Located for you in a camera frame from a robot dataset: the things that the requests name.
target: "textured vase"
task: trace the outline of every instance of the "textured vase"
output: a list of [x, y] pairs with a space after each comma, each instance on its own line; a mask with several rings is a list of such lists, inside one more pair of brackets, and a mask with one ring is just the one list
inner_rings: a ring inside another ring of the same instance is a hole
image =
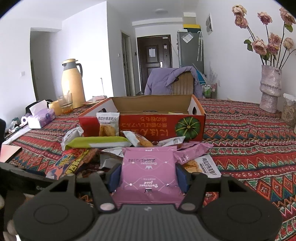
[[275, 113], [278, 97], [281, 96], [281, 70], [270, 65], [262, 65], [260, 84], [260, 91], [262, 92], [260, 108]]

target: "purple jacket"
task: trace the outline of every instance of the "purple jacket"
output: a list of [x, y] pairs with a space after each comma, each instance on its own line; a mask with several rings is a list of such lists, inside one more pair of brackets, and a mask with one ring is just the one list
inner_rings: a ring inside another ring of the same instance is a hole
[[202, 98], [202, 88], [198, 81], [196, 69], [192, 66], [183, 68], [157, 68], [151, 71], [146, 88], [145, 95], [170, 95], [172, 93], [171, 83], [183, 72], [190, 71], [194, 78], [193, 94], [197, 98]]

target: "pumpkin illustration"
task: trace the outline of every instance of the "pumpkin illustration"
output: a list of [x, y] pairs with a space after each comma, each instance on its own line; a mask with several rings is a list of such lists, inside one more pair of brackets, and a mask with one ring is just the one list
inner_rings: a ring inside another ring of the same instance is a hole
[[175, 131], [177, 136], [185, 136], [185, 140], [191, 140], [197, 137], [200, 132], [199, 120], [192, 116], [185, 117], [175, 125]]

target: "beige thermos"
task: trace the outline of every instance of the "beige thermos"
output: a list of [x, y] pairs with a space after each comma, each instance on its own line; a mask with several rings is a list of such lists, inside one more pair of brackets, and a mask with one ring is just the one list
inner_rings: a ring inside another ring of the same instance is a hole
[[82, 66], [77, 64], [74, 58], [63, 62], [64, 71], [62, 75], [63, 94], [72, 93], [73, 108], [78, 108], [85, 102], [83, 84], [82, 84]]

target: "refrigerator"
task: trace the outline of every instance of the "refrigerator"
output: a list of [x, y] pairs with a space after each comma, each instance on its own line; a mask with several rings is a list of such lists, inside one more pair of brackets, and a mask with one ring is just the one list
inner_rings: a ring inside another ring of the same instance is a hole
[[193, 66], [196, 67], [201, 73], [204, 73], [203, 41], [202, 37], [200, 37], [202, 35], [201, 33], [190, 33], [193, 38], [188, 43], [186, 43], [186, 41], [184, 41], [182, 37], [187, 34], [188, 33], [185, 32], [177, 33], [179, 68], [185, 66]]

